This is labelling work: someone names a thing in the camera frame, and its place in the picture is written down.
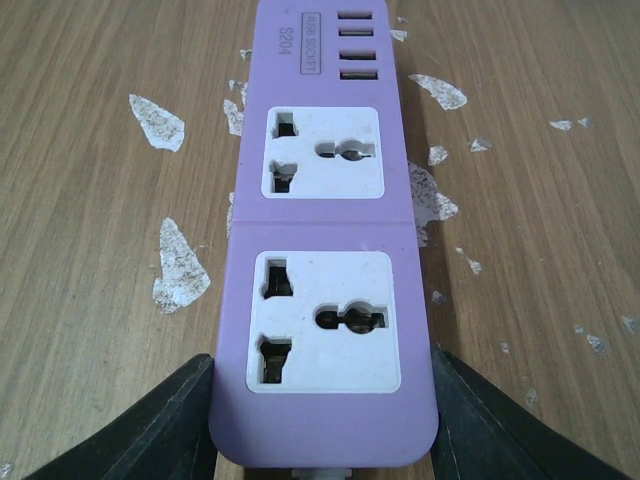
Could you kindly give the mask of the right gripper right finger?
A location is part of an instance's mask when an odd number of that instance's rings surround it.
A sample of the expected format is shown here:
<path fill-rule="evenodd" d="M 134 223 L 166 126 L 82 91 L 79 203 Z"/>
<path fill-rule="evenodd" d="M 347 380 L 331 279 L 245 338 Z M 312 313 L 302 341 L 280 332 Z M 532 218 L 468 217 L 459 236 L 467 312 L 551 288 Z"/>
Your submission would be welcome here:
<path fill-rule="evenodd" d="M 437 479 L 626 479 L 552 430 L 477 371 L 431 347 L 439 427 Z"/>

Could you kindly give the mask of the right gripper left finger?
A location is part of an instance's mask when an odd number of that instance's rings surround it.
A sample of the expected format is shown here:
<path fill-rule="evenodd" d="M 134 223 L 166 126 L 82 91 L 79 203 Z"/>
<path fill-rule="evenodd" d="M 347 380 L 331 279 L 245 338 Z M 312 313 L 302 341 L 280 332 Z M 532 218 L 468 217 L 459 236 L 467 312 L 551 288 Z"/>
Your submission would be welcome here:
<path fill-rule="evenodd" d="M 198 354 L 97 433 L 30 479 L 211 479 L 214 359 Z"/>

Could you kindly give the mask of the purple power strip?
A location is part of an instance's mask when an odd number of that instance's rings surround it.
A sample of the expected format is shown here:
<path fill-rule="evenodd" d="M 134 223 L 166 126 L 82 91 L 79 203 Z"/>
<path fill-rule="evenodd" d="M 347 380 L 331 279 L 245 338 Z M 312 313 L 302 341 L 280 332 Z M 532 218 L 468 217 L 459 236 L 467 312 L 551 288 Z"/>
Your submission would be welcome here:
<path fill-rule="evenodd" d="M 210 432 L 250 468 L 414 463 L 438 429 L 382 1 L 262 1 Z"/>

